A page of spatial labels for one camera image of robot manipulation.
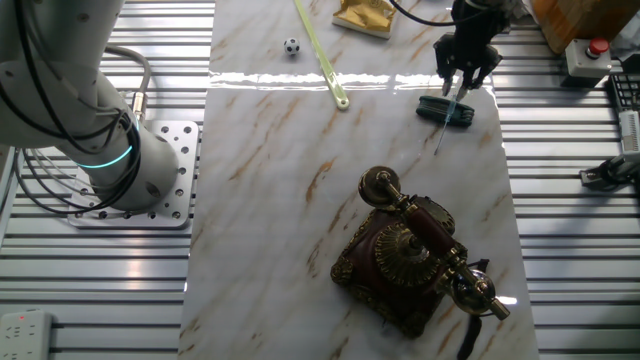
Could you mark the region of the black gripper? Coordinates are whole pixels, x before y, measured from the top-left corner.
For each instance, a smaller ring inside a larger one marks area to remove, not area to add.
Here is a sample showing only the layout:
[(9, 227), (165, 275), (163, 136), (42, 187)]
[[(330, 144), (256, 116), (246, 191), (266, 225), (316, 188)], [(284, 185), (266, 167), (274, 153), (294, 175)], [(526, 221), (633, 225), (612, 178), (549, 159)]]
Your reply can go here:
[(455, 99), (462, 101), (468, 92), (478, 89), (503, 57), (496, 49), (486, 49), (491, 40), (507, 26), (503, 0), (455, 0), (451, 12), (455, 33), (445, 33), (434, 45), (437, 74), (443, 80), (442, 96), (447, 97), (457, 68), (463, 81)]

